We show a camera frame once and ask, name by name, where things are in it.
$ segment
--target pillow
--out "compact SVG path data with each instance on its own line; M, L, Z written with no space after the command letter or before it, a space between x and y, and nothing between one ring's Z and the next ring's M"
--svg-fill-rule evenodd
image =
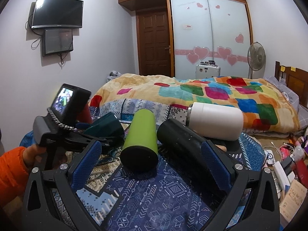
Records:
M298 112L299 97L295 92L293 92L286 86L286 83L283 80L279 82L274 76L265 78L265 80L273 84L281 92L283 97L292 105L296 112Z
M308 109L306 109L302 105L299 105L298 107L298 120L299 125L301 126L300 129L308 127Z

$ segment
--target wall-mounted tv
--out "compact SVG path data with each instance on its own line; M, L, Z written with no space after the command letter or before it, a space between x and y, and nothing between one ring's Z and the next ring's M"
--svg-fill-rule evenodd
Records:
M31 28L82 28L83 1L36 0Z

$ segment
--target door handle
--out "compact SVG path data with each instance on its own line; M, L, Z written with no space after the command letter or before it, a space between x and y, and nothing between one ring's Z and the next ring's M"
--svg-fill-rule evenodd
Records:
M167 47L165 49L168 49L169 50L169 54L171 54L170 45L169 45L169 47Z

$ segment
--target metal screw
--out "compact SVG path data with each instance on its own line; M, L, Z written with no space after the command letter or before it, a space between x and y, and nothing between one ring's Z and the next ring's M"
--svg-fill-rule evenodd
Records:
M67 163L63 163L60 165L60 169L64 170L64 169L67 169L68 165Z
M235 164L235 168L236 168L237 170L242 170L242 169L243 169L243 165L241 165L241 164Z
M271 171L270 171L270 169L269 169L268 167L265 167L265 168L264 168L264 172L266 172L267 174L270 174L270 173L271 173Z
M39 168L38 167L34 167L33 169L32 169L32 173L37 173L39 170L38 170Z

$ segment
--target small screen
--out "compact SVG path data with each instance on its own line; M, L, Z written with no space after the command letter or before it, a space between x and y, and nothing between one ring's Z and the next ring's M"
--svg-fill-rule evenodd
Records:
M56 100L54 101L53 107L57 110L61 115L63 114L68 102L70 101L73 95L73 91L67 88L62 88L60 93L58 94Z
M46 54L73 50L71 29L47 29L43 41L45 41Z

